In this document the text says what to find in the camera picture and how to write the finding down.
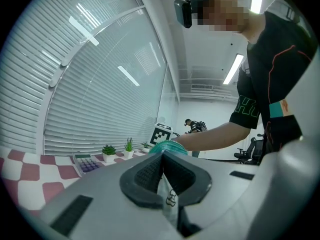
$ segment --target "potted plant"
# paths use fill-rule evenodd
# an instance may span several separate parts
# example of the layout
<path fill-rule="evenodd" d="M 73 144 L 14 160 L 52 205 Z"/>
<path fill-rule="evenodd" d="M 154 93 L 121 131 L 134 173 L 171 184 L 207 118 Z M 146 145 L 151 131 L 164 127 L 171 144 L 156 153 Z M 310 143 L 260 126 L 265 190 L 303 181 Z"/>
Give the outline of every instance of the potted plant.
<path fill-rule="evenodd" d="M 132 147 L 132 138 L 127 138 L 126 139 L 126 144 L 124 145 L 124 157 L 125 158 L 132 158 L 132 155 L 134 154 L 134 149 Z"/>
<path fill-rule="evenodd" d="M 111 163 L 116 155 L 116 149 L 113 146 L 105 145 L 102 149 L 103 160 L 106 163 Z"/>
<path fill-rule="evenodd" d="M 141 145 L 143 146 L 142 152 L 149 153 L 150 145 L 147 142 L 143 142 L 143 143 L 141 143 Z"/>

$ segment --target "ceiling air vent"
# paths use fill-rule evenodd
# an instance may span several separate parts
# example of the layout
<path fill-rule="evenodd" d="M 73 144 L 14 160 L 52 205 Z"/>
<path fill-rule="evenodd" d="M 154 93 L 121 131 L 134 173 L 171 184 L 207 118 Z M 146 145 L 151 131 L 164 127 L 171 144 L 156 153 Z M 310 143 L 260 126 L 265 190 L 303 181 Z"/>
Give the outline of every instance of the ceiling air vent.
<path fill-rule="evenodd" d="M 206 85 L 206 84 L 192 84 L 191 90 L 202 90 L 202 91 L 211 91 L 213 85 Z"/>

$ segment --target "calculator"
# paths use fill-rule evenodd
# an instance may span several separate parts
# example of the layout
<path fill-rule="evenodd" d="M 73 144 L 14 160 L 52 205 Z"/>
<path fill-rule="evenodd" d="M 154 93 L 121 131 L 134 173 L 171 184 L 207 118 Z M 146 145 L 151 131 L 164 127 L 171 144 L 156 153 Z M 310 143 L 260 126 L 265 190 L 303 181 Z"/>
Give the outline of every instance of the calculator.
<path fill-rule="evenodd" d="M 73 160 L 82 176 L 102 166 L 95 156 L 89 154 L 75 154 Z"/>

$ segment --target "white ceiling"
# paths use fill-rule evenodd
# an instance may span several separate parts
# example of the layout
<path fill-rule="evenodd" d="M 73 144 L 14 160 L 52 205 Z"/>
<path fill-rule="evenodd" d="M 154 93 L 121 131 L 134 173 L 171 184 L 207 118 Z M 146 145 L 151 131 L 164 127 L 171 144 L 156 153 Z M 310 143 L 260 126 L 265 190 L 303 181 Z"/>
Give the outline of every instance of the white ceiling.
<path fill-rule="evenodd" d="M 229 85 L 223 85 L 236 54 L 246 56 L 247 40 L 231 32 L 203 31 L 196 26 L 182 27 L 176 19 L 174 0 L 161 0 L 171 30 L 180 78 L 180 96 L 190 93 L 191 85 L 213 85 L 237 97 L 236 73 Z M 263 0 L 263 12 L 273 0 Z M 251 0 L 239 0 L 250 7 Z"/>

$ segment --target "person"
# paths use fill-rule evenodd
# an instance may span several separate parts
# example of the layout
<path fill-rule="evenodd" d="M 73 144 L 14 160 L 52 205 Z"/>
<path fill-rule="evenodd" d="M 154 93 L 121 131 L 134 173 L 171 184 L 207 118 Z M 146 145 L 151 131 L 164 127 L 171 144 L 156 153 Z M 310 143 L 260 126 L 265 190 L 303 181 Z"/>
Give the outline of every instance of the person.
<path fill-rule="evenodd" d="M 316 45 L 297 24 L 297 11 L 284 0 L 274 0 L 261 14 L 239 6 L 238 0 L 190 0 L 190 5 L 198 25 L 246 38 L 247 57 L 239 69 L 239 98 L 229 122 L 175 141 L 189 151 L 226 148 L 256 129 L 260 114 L 268 152 L 298 139 L 302 132 L 286 96 L 307 69 Z"/>
<path fill-rule="evenodd" d="M 190 119 L 186 119 L 184 122 L 185 122 L 184 126 L 190 126 L 191 128 L 189 131 L 190 134 L 200 133 L 202 131 L 198 122 L 191 121 Z M 200 154 L 200 151 L 194 151 L 194 150 L 192 151 L 192 156 L 195 158 L 199 157 L 199 154 Z"/>

